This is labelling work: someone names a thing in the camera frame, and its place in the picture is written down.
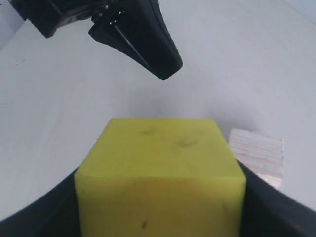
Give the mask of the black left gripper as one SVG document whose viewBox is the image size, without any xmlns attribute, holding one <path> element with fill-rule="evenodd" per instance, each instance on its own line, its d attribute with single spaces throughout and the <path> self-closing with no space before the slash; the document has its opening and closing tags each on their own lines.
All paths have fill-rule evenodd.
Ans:
<svg viewBox="0 0 316 237">
<path fill-rule="evenodd" d="M 60 27 L 91 19 L 100 27 L 127 0 L 11 0 L 10 5 L 23 20 L 29 20 L 46 38 L 52 37 Z"/>
</svg>

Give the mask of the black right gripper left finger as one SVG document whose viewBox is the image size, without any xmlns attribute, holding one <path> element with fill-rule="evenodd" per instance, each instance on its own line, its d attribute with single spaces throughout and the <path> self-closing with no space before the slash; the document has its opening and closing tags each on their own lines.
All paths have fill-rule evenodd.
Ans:
<svg viewBox="0 0 316 237">
<path fill-rule="evenodd" d="M 74 172 L 44 196 L 0 222 L 2 237 L 80 237 Z"/>
</svg>

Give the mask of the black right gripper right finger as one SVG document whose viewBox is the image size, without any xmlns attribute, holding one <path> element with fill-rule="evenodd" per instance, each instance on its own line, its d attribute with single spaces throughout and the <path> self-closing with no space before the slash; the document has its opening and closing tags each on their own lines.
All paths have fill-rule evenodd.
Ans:
<svg viewBox="0 0 316 237">
<path fill-rule="evenodd" d="M 314 237 L 316 212 L 259 178 L 244 164 L 246 176 L 241 237 Z"/>
</svg>

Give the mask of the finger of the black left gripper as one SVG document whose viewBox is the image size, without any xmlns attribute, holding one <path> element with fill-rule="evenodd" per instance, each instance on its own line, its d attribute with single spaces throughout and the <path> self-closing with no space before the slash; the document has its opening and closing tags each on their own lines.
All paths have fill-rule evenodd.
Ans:
<svg viewBox="0 0 316 237">
<path fill-rule="evenodd" d="M 89 35 L 129 56 L 161 80 L 183 66 L 156 0 L 108 0 L 91 17 Z"/>
</svg>

